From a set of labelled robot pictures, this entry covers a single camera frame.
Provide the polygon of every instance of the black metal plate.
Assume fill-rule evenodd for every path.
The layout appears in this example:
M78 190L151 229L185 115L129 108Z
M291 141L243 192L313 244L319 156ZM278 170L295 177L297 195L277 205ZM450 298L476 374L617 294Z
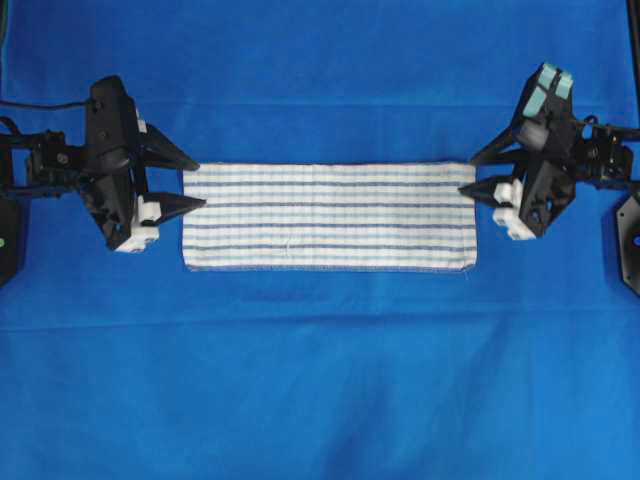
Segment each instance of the black metal plate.
M21 267L25 215L20 203L0 199L0 287Z
M616 212L622 280L640 295L640 203L631 196Z

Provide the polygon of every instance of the white towel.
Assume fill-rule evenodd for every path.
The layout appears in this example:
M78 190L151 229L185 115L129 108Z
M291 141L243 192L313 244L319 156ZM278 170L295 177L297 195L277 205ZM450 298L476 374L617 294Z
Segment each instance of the white towel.
M204 164L184 192L193 270L460 271L475 264L475 181L460 163Z

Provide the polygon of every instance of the blue stripe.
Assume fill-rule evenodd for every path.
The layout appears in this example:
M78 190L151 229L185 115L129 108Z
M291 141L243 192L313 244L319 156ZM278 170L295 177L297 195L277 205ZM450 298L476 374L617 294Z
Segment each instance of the blue stripe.
M202 176L202 175L212 175L212 176L216 176L216 177L233 177L233 176L242 176L242 175L252 175L252 176L259 176L259 175L264 175L264 176L272 176L272 175L295 175L295 176L301 176L301 175L325 175L325 176L332 176L332 177L382 177L382 176L386 176L386 177L454 177L454 176L473 176L473 172L469 171L469 169L460 169L460 170L452 170L452 171L448 171L448 172L420 172L420 171L414 171L414 172L398 172L396 170L389 170L389 171L362 171L362 172L355 172L355 171L351 171L351 172L346 172L346 171L335 171L333 169L322 169L322 170L316 170L316 169L311 169L309 167L307 167L306 165L301 168L300 170L277 170L277 169L265 169L265 170L234 170L234 171L228 171L228 169L225 168L224 171L218 171L217 169L208 169L208 168L201 168L200 171L198 173L191 173L189 175L198 175L198 176Z
M184 182L185 187L461 187L464 182Z
M211 261L225 261L225 262L251 262L259 264L261 261L265 260L282 260L286 258L288 260L311 260L316 262L324 262L329 260L348 260L348 261L367 261L367 262L376 262L380 263L382 261L411 261L411 262L425 262L425 261L438 261L438 262L449 262L449 261L460 261L465 260L467 258L466 255L457 255L457 256L449 256L449 257L439 257L435 255L420 255L419 257L410 257L406 255L395 255L395 256L369 256L369 257L360 257L356 255L200 255L197 257L185 257L187 263L188 262L211 262Z
M474 230L475 225L454 224L395 224L395 223L226 223L219 225L194 225L184 224L184 228L197 230L233 229L233 228L402 228L402 229L454 229Z
M248 240L251 238L267 239L278 238L284 241L288 240L291 235L287 233L257 233L254 235L186 235L183 234L183 240L207 241L207 240ZM464 234L459 235L401 235L397 233L371 233L364 235L353 235L347 233L296 233L296 239L304 238L332 238L332 239L353 239L353 240L373 240L380 238L393 238L396 240L414 240L414 241L442 241L455 242L459 240L473 241L473 236L465 237Z
M473 208L473 204L460 203L322 203L322 202L261 202L210 203L203 208L254 207L318 207L318 208Z
M336 249L336 250L419 250L419 251L433 251L433 252L471 252L475 251L475 247L447 247L447 246L424 246L424 245L349 245L349 244L326 244L326 243L308 243L308 244L296 244L296 245L274 245L271 243L257 243L254 245L218 245L218 246L201 246L201 245L188 245L182 246L183 250L194 251L219 251L219 250L256 250L256 249L271 249L271 250L302 250L305 248L317 248L317 249Z
M456 220L456 219L460 219L460 218L464 218L464 217L469 217L472 218L473 215L465 215L463 213L460 213L458 215L452 215L452 214L439 214L439 213L431 213L431 214L425 214L425 213L405 213L405 214L401 214L401 213L317 213L317 212L312 212L312 213L304 213L304 212L291 212L291 213L272 213L272 212L251 212L251 213L192 213L191 215L189 215L189 218L191 220L193 219L210 219L210 220L221 220L221 219L226 219L226 218L265 218L268 217L269 219L274 219L274 220L286 220L288 218L299 218L299 219L308 219L309 221L313 221L315 219L322 219L322 218L333 218L336 220L342 219L342 218L371 218L371 219L376 219L376 218L380 218L380 219L405 219L405 220L418 220L418 219L439 219L439 220L443 220L443 219L452 219L452 220Z

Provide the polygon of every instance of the blue cloth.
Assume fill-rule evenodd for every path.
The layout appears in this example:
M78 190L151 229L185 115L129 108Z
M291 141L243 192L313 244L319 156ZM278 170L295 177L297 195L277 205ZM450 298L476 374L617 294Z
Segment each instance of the blue cloth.
M623 2L10 10L3 98L82 99L119 74L200 162L466 159L543 61L573 73L579 116L638 122ZM83 140L81 111L10 114ZM179 222L117 255L77 196L35 202L0 291L0 478L638 478L620 199L581 186L527 243L480 207L478 264L456 275L194 274Z

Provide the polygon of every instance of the striped towel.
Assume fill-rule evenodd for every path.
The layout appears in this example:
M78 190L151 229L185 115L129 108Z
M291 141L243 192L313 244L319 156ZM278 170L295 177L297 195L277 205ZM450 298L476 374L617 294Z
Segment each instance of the striped towel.
M475 181L459 163L205 164L184 172L193 270L460 271L476 261Z

